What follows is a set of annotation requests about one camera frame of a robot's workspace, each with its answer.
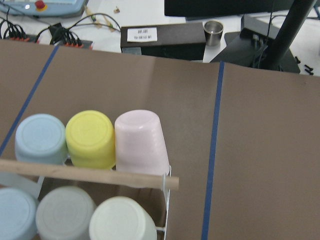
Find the stainless steel cup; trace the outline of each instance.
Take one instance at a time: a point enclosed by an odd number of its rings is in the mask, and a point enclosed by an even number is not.
[[[206,44],[208,46],[218,45],[224,31],[223,24],[217,20],[210,20],[204,24],[203,28]]]

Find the black screw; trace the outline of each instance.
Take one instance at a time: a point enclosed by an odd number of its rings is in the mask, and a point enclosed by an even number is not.
[[[300,64],[301,63],[301,61],[299,60],[299,58],[297,56],[295,56],[294,58],[295,58],[296,64]]]
[[[305,69],[305,71],[309,74],[309,75],[313,75],[314,73],[313,72],[311,72],[310,70],[308,70],[308,69]]]
[[[304,65],[307,69],[309,69],[309,71],[313,71],[314,69],[312,67],[309,67],[307,64]]]

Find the blue tape line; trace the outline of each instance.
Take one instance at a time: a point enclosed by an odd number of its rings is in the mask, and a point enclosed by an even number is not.
[[[9,142],[11,136],[12,136],[12,134],[14,133],[14,131],[15,131],[15,129],[16,129],[16,127],[17,127],[22,115],[24,114],[25,110],[27,109],[27,107],[28,107],[33,95],[35,94],[35,92],[36,92],[41,80],[44,78],[44,75],[45,75],[49,65],[51,64],[52,60],[54,59],[54,57],[55,57],[55,55],[56,55],[56,53],[58,51],[58,48],[59,48],[59,46],[54,47],[53,51],[51,52],[51,54],[50,54],[48,60],[46,61],[46,63],[44,65],[44,67],[43,67],[38,79],[34,83],[29,95],[27,96],[26,100],[24,101],[24,104],[22,105],[22,107],[21,107],[18,115],[16,116],[11,128],[9,129],[5,139],[3,140],[3,142],[2,142],[2,144],[0,146],[0,156],[4,152],[8,142]]]
[[[224,70],[225,70],[225,63],[220,62],[218,82],[216,86],[216,95],[215,95],[215,105],[214,105],[213,124],[212,124],[212,133],[211,133],[208,175],[207,175],[207,181],[206,181],[206,193],[205,193],[205,202],[204,202],[201,240],[207,240],[208,233],[209,233],[211,199],[212,199],[212,190],[214,185],[214,169],[215,169],[216,147],[217,147],[217,137],[218,137],[218,122],[219,122],[220,101],[221,101],[221,92],[222,92],[222,82],[224,78]]]

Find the wooden rod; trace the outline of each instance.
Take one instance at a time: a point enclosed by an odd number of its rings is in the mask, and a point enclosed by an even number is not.
[[[21,162],[0,158],[0,172],[43,176],[54,179],[77,180],[91,183],[126,185],[134,188],[163,188],[163,176],[120,172],[76,166]],[[165,188],[179,190],[179,178],[165,177]]]

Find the blue device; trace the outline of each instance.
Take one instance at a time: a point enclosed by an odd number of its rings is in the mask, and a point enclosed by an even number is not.
[[[0,0],[0,11],[10,15],[35,17],[75,17],[82,15],[88,0],[43,0],[45,7],[36,8],[36,0]]]

